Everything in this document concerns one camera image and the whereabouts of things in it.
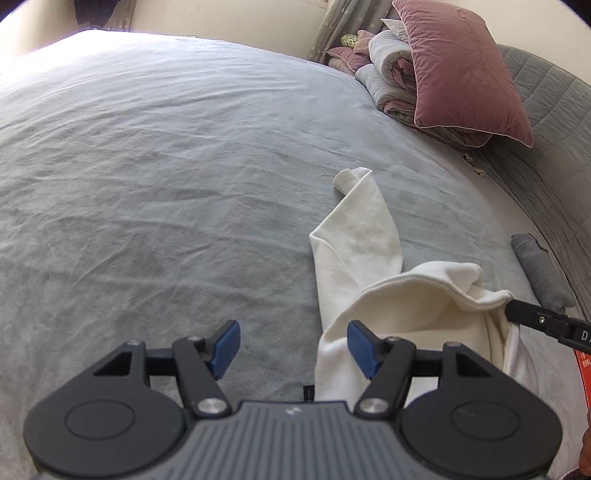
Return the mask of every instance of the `red label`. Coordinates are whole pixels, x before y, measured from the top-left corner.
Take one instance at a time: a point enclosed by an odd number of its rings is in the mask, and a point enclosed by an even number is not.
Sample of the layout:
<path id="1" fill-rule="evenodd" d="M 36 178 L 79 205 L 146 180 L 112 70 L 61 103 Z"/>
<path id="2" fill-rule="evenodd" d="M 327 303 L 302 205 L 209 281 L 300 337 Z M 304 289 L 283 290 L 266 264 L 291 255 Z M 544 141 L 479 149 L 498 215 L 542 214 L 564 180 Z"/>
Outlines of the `red label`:
<path id="1" fill-rule="evenodd" d="M 588 355 L 577 350 L 574 351 L 579 362 L 579 370 L 581 370 L 581 378 L 583 379 L 583 386 L 585 388 L 585 397 L 587 397 L 587 408 L 591 407 L 591 355 Z"/>

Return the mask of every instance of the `pink pillow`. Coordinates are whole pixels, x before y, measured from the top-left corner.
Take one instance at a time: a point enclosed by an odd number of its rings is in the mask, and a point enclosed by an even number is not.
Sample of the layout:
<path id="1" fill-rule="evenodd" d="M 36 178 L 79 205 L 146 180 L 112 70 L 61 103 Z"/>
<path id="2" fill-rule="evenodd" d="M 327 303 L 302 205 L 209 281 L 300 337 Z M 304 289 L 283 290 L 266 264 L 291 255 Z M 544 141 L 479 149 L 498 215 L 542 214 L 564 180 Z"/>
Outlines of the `pink pillow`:
<path id="1" fill-rule="evenodd" d="M 353 47 L 353 53 L 369 58 L 369 40 L 374 37 L 375 33 L 368 32 L 367 30 L 359 30 L 357 32 L 357 43 Z"/>
<path id="2" fill-rule="evenodd" d="M 413 51 L 417 127 L 461 127 L 532 147 L 534 134 L 484 20 L 435 0 L 394 0 Z"/>
<path id="3" fill-rule="evenodd" d="M 333 67 L 334 69 L 340 70 L 347 75 L 355 76 L 353 70 L 351 70 L 344 60 L 338 59 L 337 57 L 332 57 L 329 60 L 329 67 Z"/>
<path id="4" fill-rule="evenodd" d="M 331 48 L 326 53 L 331 57 L 336 57 L 343 60 L 347 66 L 353 70 L 353 73 L 357 72 L 357 70 L 363 66 L 366 66 L 368 63 L 371 63 L 370 59 L 366 59 L 361 55 L 356 55 L 353 53 L 353 49 L 349 47 Z"/>

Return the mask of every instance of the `person's hand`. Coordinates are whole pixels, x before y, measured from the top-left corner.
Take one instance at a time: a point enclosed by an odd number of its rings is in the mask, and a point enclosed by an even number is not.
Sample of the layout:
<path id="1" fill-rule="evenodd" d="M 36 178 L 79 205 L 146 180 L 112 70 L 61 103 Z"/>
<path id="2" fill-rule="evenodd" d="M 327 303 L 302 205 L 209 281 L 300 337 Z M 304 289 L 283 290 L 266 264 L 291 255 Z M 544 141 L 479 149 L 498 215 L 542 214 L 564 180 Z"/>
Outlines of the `person's hand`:
<path id="1" fill-rule="evenodd" d="M 586 476 L 591 476 L 591 410 L 587 412 L 589 428 L 583 435 L 583 449 L 579 458 L 579 470 Z"/>

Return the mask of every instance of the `gray bed sheet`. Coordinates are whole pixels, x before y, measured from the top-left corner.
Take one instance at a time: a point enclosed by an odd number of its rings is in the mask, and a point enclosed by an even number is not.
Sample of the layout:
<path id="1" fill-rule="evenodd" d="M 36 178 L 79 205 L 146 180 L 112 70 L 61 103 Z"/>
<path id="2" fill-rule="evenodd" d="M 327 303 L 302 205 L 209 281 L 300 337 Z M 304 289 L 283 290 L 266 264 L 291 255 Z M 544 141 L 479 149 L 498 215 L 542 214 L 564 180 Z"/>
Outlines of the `gray bed sheet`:
<path id="1" fill-rule="evenodd" d="M 0 77 L 0 106 L 2 479 L 34 472 L 21 436 L 33 404 L 130 339 L 163 347 L 241 320 L 229 398 L 301 400 L 322 331 L 308 234 L 344 168 L 374 170 L 405 270 L 474 262 L 485 287 L 535 301 L 482 193 L 493 183 L 328 67 L 92 31 Z M 556 476 L 576 463 L 582 386 L 570 349 L 524 341 L 565 427 Z"/>

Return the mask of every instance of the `folded comforter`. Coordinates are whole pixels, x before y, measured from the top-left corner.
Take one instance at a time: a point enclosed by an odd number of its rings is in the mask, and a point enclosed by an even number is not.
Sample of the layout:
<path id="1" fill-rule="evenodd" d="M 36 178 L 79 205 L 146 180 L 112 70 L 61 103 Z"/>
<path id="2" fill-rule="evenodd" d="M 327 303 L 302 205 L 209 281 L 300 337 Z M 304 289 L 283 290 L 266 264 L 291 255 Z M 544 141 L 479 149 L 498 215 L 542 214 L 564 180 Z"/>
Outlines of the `folded comforter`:
<path id="1" fill-rule="evenodd" d="M 369 58 L 388 83 L 416 95 L 417 80 L 408 43 L 390 30 L 384 30 L 369 41 Z"/>
<path id="2" fill-rule="evenodd" d="M 486 144 L 492 136 L 485 132 L 457 127 L 417 127 L 414 123 L 414 113 L 417 104 L 416 94 L 409 92 L 401 86 L 388 82 L 380 74 L 378 67 L 372 63 L 357 70 L 355 79 L 363 83 L 365 88 L 367 88 L 378 110 L 398 120 L 400 123 L 416 128 L 430 137 L 436 138 L 440 142 L 454 148 L 478 148 Z"/>

